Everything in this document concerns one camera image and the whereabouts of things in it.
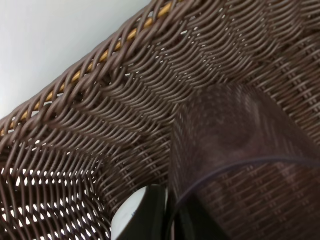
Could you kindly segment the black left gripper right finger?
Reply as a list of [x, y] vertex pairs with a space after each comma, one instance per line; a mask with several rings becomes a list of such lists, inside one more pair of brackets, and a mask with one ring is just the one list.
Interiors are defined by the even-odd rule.
[[225, 233], [197, 197], [190, 197], [175, 218], [176, 240], [224, 240]]

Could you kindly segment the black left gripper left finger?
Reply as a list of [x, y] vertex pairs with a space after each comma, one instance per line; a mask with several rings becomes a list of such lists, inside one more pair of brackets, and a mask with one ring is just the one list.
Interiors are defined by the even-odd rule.
[[161, 185], [148, 185], [135, 215], [118, 240], [161, 240], [168, 191]]

